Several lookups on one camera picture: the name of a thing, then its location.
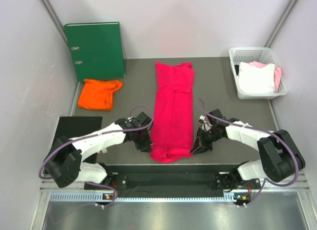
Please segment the magenta t shirt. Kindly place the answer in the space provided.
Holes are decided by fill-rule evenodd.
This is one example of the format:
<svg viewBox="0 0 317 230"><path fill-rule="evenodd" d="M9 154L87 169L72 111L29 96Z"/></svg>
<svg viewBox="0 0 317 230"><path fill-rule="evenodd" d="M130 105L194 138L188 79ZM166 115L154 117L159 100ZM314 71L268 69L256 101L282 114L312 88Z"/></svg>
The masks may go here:
<svg viewBox="0 0 317 230"><path fill-rule="evenodd" d="M171 163L193 155L194 143L192 63L156 63L157 92L151 131L151 158Z"/></svg>

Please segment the orange t shirt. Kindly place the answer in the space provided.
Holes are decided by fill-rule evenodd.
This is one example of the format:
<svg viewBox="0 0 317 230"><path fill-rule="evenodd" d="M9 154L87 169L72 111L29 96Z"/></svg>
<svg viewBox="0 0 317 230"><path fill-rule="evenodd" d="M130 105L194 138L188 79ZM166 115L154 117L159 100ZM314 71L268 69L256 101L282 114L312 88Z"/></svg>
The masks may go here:
<svg viewBox="0 0 317 230"><path fill-rule="evenodd" d="M88 110L112 111L114 94L123 87L119 80L85 79L77 106Z"/></svg>

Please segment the green ring binder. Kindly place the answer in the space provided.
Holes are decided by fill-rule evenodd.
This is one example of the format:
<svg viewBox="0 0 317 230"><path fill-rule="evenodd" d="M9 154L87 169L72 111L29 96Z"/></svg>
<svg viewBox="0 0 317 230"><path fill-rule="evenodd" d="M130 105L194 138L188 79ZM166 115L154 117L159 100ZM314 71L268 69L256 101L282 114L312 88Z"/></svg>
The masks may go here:
<svg viewBox="0 0 317 230"><path fill-rule="evenodd" d="M64 25L77 80L125 78L119 22Z"/></svg>

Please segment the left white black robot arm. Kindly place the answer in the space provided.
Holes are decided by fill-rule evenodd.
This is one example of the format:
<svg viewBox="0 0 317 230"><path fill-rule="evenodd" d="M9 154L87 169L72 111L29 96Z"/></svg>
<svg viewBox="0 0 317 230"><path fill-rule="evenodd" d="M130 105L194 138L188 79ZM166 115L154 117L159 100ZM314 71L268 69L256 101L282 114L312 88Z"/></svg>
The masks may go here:
<svg viewBox="0 0 317 230"><path fill-rule="evenodd" d="M44 160L43 168L59 188L74 182L95 183L100 188L108 188L113 183L113 173L105 164L88 163L86 159L126 142L133 142L139 152L151 152L153 143L148 128L152 123L152 119L141 112L137 117L118 119L88 135L59 138Z"/></svg>

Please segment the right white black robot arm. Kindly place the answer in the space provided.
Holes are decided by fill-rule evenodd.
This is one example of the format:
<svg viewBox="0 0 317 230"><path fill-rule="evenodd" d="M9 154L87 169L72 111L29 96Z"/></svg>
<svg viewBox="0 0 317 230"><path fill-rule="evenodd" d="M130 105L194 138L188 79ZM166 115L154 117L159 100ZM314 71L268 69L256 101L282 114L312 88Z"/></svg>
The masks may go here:
<svg viewBox="0 0 317 230"><path fill-rule="evenodd" d="M226 138L243 143L259 152L257 161L247 161L231 170L231 182L243 188L249 180L267 179L281 185L281 181L304 169L306 162L286 130L263 131L236 118L226 119L219 109L199 119L199 128L190 154L213 149L213 143Z"/></svg>

